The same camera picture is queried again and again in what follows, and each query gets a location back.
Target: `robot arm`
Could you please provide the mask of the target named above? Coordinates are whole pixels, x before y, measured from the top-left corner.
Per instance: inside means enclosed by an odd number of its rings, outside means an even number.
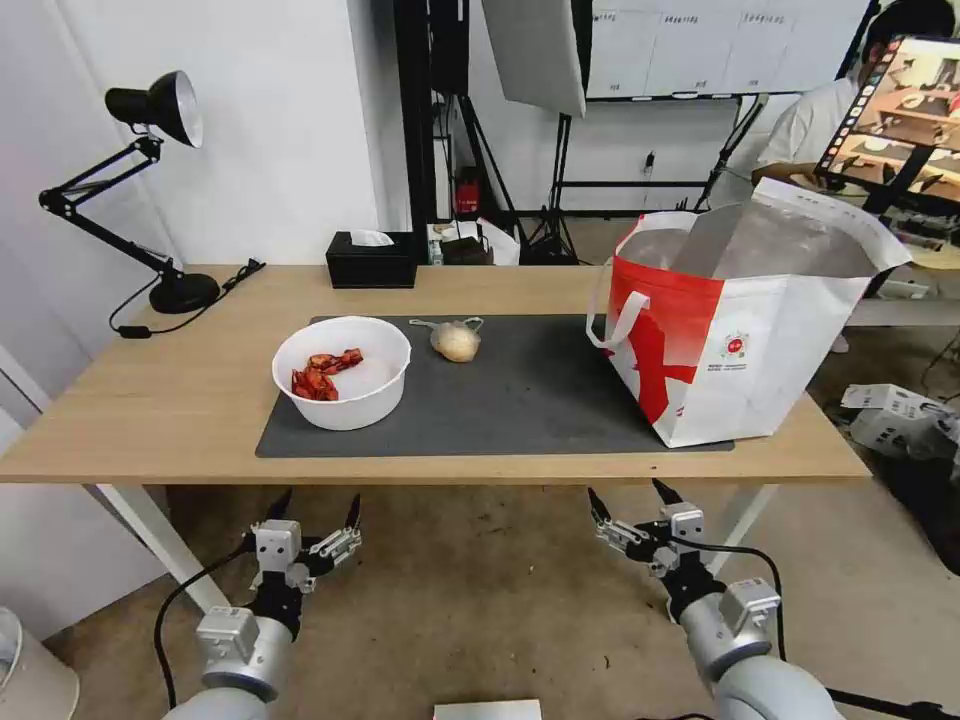
[[[303,596],[362,544],[360,496],[342,528],[325,538],[302,537],[300,524],[270,519],[254,525],[259,572],[245,607],[211,608],[197,627],[206,655],[208,688],[172,709],[164,720],[266,720],[286,676],[300,632]]]
[[[703,511],[657,485],[661,519],[628,525],[614,520],[593,490],[597,537],[643,563],[670,597],[669,612],[687,635],[697,672],[722,720],[837,720],[826,688],[805,670],[770,657],[766,625],[780,596],[761,578],[725,585],[700,560]]]

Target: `plastic bowl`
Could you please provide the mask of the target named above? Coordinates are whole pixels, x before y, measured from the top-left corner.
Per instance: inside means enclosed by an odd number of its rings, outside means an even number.
[[[363,362],[333,376],[339,400],[307,400],[290,390],[294,370],[311,355],[340,355],[360,348]],[[321,320],[288,337],[273,356],[273,381],[308,422],[327,430],[356,430],[382,420],[403,396],[410,341],[377,318],[346,316]]]

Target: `lamp base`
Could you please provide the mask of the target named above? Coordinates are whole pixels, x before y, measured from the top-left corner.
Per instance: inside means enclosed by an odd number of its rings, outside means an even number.
[[[150,291],[150,306],[165,315],[201,310],[220,295],[220,285],[209,275],[164,274],[160,284]]]

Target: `black tissue box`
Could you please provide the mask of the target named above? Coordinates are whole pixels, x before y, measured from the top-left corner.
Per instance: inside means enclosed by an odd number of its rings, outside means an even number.
[[[330,283],[335,288],[413,287],[417,261],[412,232],[389,232],[393,245],[363,247],[341,230],[327,248]]]

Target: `red and white bag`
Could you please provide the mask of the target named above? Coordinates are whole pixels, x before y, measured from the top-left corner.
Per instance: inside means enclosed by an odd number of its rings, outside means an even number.
[[[741,205],[642,216],[608,261],[606,339],[596,297],[587,336],[668,447],[770,435],[870,279],[909,260],[876,218],[763,180]]]

